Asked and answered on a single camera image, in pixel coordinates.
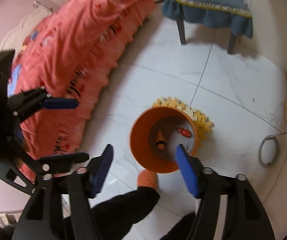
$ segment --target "black pants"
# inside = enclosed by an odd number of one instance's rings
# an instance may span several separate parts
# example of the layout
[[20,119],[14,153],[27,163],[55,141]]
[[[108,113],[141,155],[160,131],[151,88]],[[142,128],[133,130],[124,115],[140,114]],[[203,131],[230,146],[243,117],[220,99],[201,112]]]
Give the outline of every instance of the black pants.
[[[144,219],[157,204],[160,196],[150,187],[138,187],[137,190],[118,195],[99,203],[92,208],[98,230],[103,240],[121,240],[130,231],[133,224]],[[161,240],[186,240],[195,214],[184,216]],[[11,239],[14,227],[0,228],[4,239]]]

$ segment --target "yellow puzzle mat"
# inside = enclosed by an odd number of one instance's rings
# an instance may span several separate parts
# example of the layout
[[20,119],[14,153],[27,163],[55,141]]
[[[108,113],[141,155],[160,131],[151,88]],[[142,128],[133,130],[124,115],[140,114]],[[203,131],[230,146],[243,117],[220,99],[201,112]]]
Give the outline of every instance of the yellow puzzle mat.
[[198,131],[198,141],[206,139],[206,133],[210,133],[212,131],[213,122],[206,117],[200,110],[195,108],[191,108],[190,106],[186,105],[183,101],[180,101],[178,98],[172,99],[171,97],[168,98],[158,98],[156,102],[152,104],[152,107],[156,106],[167,106],[180,109],[181,111],[185,112],[190,118],[193,120],[197,131]]

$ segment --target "stool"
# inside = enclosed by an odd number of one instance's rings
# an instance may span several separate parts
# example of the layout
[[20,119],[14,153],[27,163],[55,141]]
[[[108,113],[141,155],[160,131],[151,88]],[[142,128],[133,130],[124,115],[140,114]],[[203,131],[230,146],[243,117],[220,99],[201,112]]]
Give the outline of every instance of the stool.
[[243,0],[165,0],[162,13],[177,21],[181,44],[186,44],[184,20],[208,28],[230,28],[229,54],[239,35],[253,36],[252,14]]

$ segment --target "blue gripper pad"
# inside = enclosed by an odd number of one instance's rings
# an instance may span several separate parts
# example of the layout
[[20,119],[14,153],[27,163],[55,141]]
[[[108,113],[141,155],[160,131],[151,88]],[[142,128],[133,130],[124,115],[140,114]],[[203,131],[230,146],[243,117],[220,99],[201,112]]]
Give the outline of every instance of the blue gripper pad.
[[195,173],[193,164],[189,158],[191,157],[189,157],[183,145],[178,145],[175,154],[177,165],[181,171],[181,175],[186,183],[189,193],[197,198],[199,196],[198,176]]
[[41,107],[45,109],[75,109],[79,105],[76,99],[46,98]]
[[104,150],[104,153],[101,155],[101,163],[99,165],[96,174],[93,176],[93,188],[92,195],[95,197],[98,193],[101,192],[101,189],[105,183],[108,171],[110,169],[111,163],[114,158],[114,149],[108,144]]

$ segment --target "person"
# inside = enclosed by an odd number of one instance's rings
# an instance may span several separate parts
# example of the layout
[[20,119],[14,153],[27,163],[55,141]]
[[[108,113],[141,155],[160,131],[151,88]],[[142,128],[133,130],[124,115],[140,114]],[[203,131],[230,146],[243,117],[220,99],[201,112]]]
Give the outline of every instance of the person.
[[[110,200],[101,202],[92,208],[98,231],[103,240],[122,240],[131,227],[143,220],[155,207],[160,195],[156,191],[157,174],[143,170],[137,178],[137,189]],[[195,218],[195,213],[184,216],[160,240],[186,240]],[[0,228],[0,235],[10,240],[14,226]]]

